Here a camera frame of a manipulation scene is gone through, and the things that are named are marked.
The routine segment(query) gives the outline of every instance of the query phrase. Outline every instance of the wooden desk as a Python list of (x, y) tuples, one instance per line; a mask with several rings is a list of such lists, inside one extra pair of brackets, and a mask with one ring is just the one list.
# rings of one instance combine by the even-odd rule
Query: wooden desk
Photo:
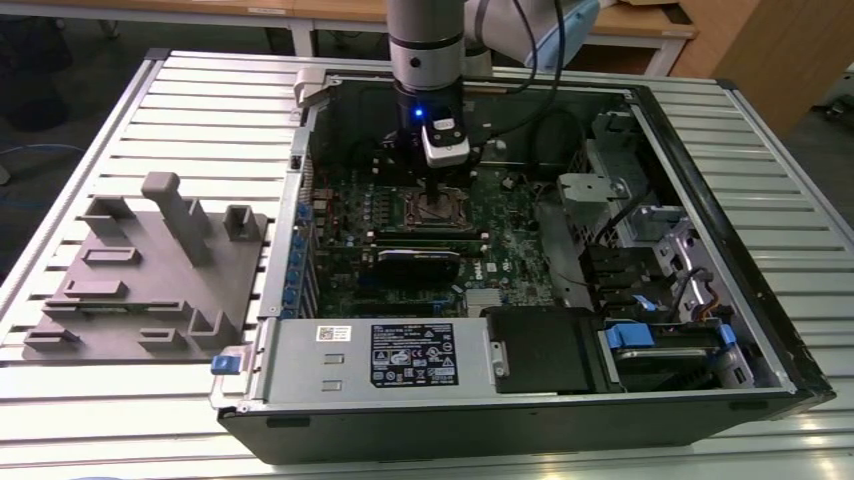
[[(385, 0), (293, 0), (292, 15), (310, 19), (312, 30), (385, 31)], [(637, 73), (665, 76), (695, 36), (693, 25), (671, 23), (660, 8), (617, 4), (599, 13), (584, 44), (653, 50)]]
[[(314, 56), (313, 32), (385, 31), (385, 0), (0, 0), (10, 15), (286, 28), (296, 55)], [(584, 43), (652, 49), (644, 74), (664, 76), (696, 28), (672, 24), (657, 7), (601, 10)]]

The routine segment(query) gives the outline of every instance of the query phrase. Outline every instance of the desk leg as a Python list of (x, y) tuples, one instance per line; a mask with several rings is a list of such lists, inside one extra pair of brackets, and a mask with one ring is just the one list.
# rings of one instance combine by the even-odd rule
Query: desk leg
[(11, 174), (5, 168), (2, 168), (2, 165), (0, 165), (0, 185), (5, 185), (6, 183), (9, 183), (10, 179)]
[(652, 55), (652, 60), (649, 60), (643, 75), (649, 77), (665, 77), (669, 75), (669, 69), (676, 63), (683, 47), (684, 39), (673, 38), (664, 40), (660, 48), (655, 50), (655, 55)]
[(116, 20), (98, 20), (97, 25), (109, 40), (118, 38), (118, 22)]
[(297, 57), (313, 57), (314, 51), (314, 35), (313, 24), (310, 20), (290, 20), (290, 35), (293, 37), (293, 52)]

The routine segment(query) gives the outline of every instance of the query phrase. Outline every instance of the metal table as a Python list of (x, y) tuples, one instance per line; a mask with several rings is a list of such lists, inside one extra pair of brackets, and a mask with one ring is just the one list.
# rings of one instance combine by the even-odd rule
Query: metal table
[[(238, 201), (276, 216), (296, 130), (289, 85), (300, 67), (318, 64), (388, 69), (384, 62), (189, 52), (144, 61), (0, 290), (0, 476), (398, 479), (434, 478), (434, 469), (445, 478), (548, 480), (854, 476), (854, 234), (737, 91), (708, 80), (567, 75), (653, 90), (839, 393), (813, 411), (741, 425), (681, 448), (272, 467), (216, 423), (206, 365), (21, 362), (25, 332), (87, 232), (74, 216), (90, 195), (129, 195), (133, 208), (150, 210), (138, 196), (142, 176), (168, 170), (205, 211)], [(256, 313), (253, 301), (246, 341)], [(238, 392), (242, 380), (229, 378), (225, 390)]]

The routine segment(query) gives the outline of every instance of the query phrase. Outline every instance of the warning label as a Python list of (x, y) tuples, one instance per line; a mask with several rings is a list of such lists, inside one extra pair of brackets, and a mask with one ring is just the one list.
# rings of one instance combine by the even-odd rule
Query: warning label
[(373, 325), (370, 383), (378, 388), (458, 385), (453, 325)]

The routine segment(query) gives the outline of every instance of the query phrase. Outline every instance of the gray plastic stand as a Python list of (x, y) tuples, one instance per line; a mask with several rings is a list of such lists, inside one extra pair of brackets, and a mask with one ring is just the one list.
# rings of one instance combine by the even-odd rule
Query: gray plastic stand
[(25, 359), (201, 361), (240, 343), (266, 217), (244, 205), (205, 214), (178, 183), (173, 173), (145, 177), (160, 213), (91, 199), (79, 217), (91, 233), (43, 302)]

